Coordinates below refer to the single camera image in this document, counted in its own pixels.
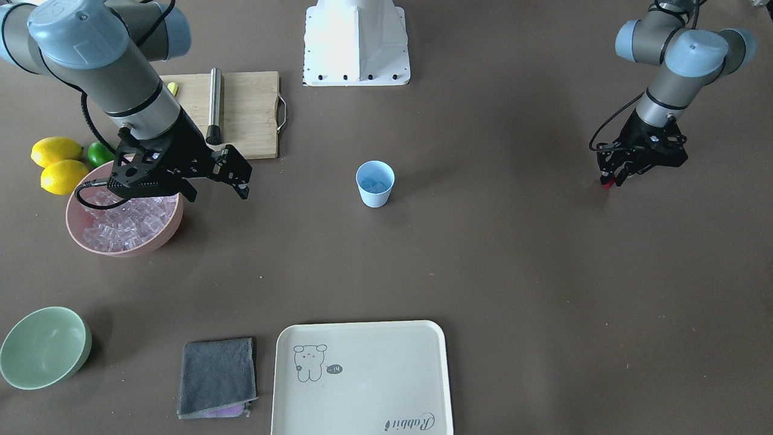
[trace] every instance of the bowl rim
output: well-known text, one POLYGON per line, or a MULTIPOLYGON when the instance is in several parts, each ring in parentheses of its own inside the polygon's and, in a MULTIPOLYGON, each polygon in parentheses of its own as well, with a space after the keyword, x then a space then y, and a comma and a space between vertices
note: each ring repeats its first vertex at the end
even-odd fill
POLYGON ((67 308, 67 307, 60 307, 60 306, 43 307, 43 308, 40 308, 39 310, 35 310, 35 311, 27 314, 26 316, 24 316, 24 318, 22 318, 21 320, 16 322, 16 324, 13 325, 11 330, 5 336, 5 340, 3 340, 3 342, 2 342, 2 346, 0 346, 0 375, 2 375, 2 377, 6 380, 7 383, 11 384, 11 386, 16 387, 18 389, 24 389, 24 390, 42 389, 42 388, 45 388, 47 386, 51 386, 51 385, 56 384, 57 382, 61 381, 68 374, 70 374, 73 371, 73 368, 75 368, 75 366, 78 364, 78 362, 80 361, 80 357, 83 356, 83 350, 86 348, 86 344, 88 342, 88 338, 84 338, 83 339, 83 342, 80 344, 80 356, 79 356, 79 358, 76 358, 76 360, 73 361, 73 364, 70 365, 70 367, 64 373, 62 373, 62 375, 60 375, 58 378, 54 379, 53 381, 51 381, 51 382, 49 382, 49 383, 47 383, 45 385, 38 385, 38 386, 34 386, 34 387, 16 385, 11 379, 8 379, 8 376, 5 374, 5 370, 3 369, 3 366, 2 366, 2 354, 3 354, 3 350, 5 350, 5 343, 8 341, 9 337, 11 337, 13 332, 16 331, 16 329, 19 327, 19 325, 24 323, 31 316, 34 316, 35 314, 40 313, 42 311, 64 311, 64 312, 66 312, 68 314, 71 314, 72 316, 75 316, 75 318, 78 320, 77 323, 78 323, 78 326, 80 327, 80 331, 83 332, 84 337, 86 337, 88 335, 88 329, 86 327, 86 322, 83 321, 83 318, 78 313, 76 313, 75 311, 73 311, 73 310, 71 310, 70 308, 67 308))
MULTIPOLYGON (((80 182, 83 183, 87 179, 93 177, 94 175, 92 175, 92 174, 94 174, 98 170, 100 170, 103 167, 108 166, 108 165, 112 166, 112 164, 113 164, 112 161, 102 163, 101 165, 99 165, 96 168, 94 168, 93 170, 91 170, 88 174, 86 174, 86 176, 80 182)), ((181 194, 176 194, 176 195, 172 195, 172 196, 176 199, 175 207, 174 207, 174 209, 172 209, 172 213, 169 215, 169 219, 164 223, 164 226, 161 227, 161 229, 159 229, 158 232, 156 232, 155 235, 153 235, 153 237, 148 239, 145 243, 143 243, 142 245, 137 245, 137 246, 135 246, 132 249, 125 249, 124 251, 118 251, 118 252, 105 252, 105 251, 98 251, 98 250, 96 250, 94 248, 91 248, 91 247, 87 246, 85 243, 81 242, 80 241, 80 237, 82 237, 82 235, 76 235, 73 232, 72 226, 70 224, 70 208, 72 208, 72 207, 81 207, 80 203, 75 198, 75 193, 74 192, 70 194, 70 197, 67 199, 67 205, 64 207, 64 224, 65 224, 65 226, 67 226, 67 232, 70 234, 70 237, 73 239, 73 241, 76 244, 78 244, 78 246, 80 246, 83 249, 86 249, 89 252, 93 252, 94 254, 99 254, 99 255, 106 255, 108 257, 131 256, 132 253, 137 252, 140 248, 146 246, 148 243, 150 243, 151 241, 155 240, 161 233, 163 233, 166 230, 166 228, 168 228, 169 225, 174 220, 173 217, 176 216, 181 211, 181 208, 182 208, 182 195, 181 194)))

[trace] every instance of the pink bowl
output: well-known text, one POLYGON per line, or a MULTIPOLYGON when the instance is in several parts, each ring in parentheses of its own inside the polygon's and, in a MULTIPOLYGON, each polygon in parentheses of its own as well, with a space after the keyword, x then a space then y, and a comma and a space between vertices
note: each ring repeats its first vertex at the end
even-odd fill
MULTIPOLYGON (((88 175, 86 175, 81 180, 81 183, 83 181, 109 176, 112 167, 112 162, 105 163, 104 165, 96 168, 88 175)), ((81 196, 89 197, 91 194, 95 194, 99 189, 107 191, 106 187, 89 187, 88 189, 83 190, 81 196)), ((94 216, 83 209, 83 206, 78 202, 74 194, 71 194, 70 199, 67 201, 67 209, 65 214, 67 230, 70 233, 70 237, 72 237, 81 248, 95 254, 107 255, 108 257, 136 257, 137 255, 147 254, 160 248, 167 241, 169 241, 169 239, 172 238, 172 236, 177 231, 177 228, 180 226, 180 221, 182 220, 182 198, 180 194, 175 195, 174 198, 176 199, 175 209, 172 212, 172 216, 169 218, 166 224, 164 224, 164 227, 155 233, 155 235, 150 240, 132 249, 127 249, 120 252, 102 252, 87 246, 83 240, 83 230, 94 224, 94 216)))

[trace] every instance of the light blue cup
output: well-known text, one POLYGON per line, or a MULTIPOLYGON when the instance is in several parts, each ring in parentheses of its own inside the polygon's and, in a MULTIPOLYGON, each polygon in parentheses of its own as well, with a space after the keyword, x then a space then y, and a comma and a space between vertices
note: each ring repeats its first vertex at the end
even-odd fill
POLYGON ((0 372, 18 389, 41 389, 68 378, 86 362, 91 331, 77 313, 47 307, 21 319, 0 348, 0 372))
POLYGON ((381 207, 392 193, 394 171, 384 162, 371 160, 359 167, 355 181, 363 203, 368 207, 381 207))

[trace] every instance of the green lime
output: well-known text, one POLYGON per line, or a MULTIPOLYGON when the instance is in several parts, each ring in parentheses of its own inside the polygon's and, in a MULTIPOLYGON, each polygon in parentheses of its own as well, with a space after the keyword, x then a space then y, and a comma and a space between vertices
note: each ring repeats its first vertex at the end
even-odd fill
POLYGON ((113 153, 101 142, 94 142, 89 145, 86 156, 94 167, 99 167, 107 162, 112 162, 115 158, 113 153))

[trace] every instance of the yellow lemon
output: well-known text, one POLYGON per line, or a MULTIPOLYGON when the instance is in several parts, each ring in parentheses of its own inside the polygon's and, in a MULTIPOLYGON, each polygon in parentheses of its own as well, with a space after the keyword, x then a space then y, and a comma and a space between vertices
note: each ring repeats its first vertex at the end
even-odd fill
POLYGON ((78 142, 62 136, 40 139, 32 146, 32 161, 47 168, 50 164, 62 160, 78 160, 83 155, 83 147, 78 142))
POLYGON ((62 160, 43 170, 40 174, 40 186, 52 194, 71 194, 88 173, 89 169, 82 162, 62 160))

